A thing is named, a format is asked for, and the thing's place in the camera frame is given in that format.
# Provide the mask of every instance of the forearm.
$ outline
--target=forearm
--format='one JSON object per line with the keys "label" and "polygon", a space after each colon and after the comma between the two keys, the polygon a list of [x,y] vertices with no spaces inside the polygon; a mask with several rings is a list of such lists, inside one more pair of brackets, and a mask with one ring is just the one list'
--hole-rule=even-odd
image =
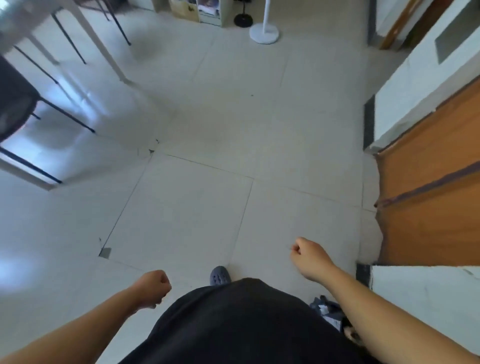
{"label": "forearm", "polygon": [[367,348],[384,363],[480,363],[478,357],[339,268],[332,269],[321,284],[337,299]]}
{"label": "forearm", "polygon": [[85,315],[0,360],[1,364],[90,364],[137,309],[132,290],[121,291]]}

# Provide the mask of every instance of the slipper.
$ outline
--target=slipper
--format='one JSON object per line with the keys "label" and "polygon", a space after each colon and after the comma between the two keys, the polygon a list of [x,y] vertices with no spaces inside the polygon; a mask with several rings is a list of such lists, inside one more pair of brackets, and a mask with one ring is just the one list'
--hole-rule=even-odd
{"label": "slipper", "polygon": [[230,278],[230,274],[223,266],[218,266],[212,270],[210,273],[210,285],[211,286],[220,286],[222,284],[231,283],[232,279]]}

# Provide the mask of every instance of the white fan stand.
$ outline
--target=white fan stand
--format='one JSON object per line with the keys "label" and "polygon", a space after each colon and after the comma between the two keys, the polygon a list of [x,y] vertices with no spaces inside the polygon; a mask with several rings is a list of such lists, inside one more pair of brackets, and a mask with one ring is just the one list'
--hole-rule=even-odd
{"label": "white fan stand", "polygon": [[250,28],[250,38],[260,44],[275,43],[280,37],[278,28],[268,23],[268,14],[270,12],[270,0],[266,0],[264,23],[255,24]]}

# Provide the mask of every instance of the hand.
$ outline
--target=hand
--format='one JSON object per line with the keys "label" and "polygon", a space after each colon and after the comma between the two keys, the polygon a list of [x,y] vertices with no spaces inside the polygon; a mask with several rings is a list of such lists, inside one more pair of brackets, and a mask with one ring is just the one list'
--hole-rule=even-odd
{"label": "hand", "polygon": [[129,288],[137,301],[137,310],[155,308],[171,289],[170,281],[163,270],[145,273]]}
{"label": "hand", "polygon": [[325,277],[336,268],[327,252],[317,243],[299,237],[292,245],[290,259],[309,280],[323,284]]}

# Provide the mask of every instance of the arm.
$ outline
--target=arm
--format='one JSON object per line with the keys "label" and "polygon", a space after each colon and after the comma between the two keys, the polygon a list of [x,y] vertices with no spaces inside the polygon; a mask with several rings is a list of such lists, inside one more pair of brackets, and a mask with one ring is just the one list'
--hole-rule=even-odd
{"label": "arm", "polygon": [[164,271],[145,273],[85,315],[0,359],[0,364],[95,363],[127,318],[141,308],[155,308],[170,290]]}
{"label": "arm", "polygon": [[325,286],[367,349],[388,364],[479,364],[480,359],[335,266],[317,243],[297,238],[290,258],[307,279]]}

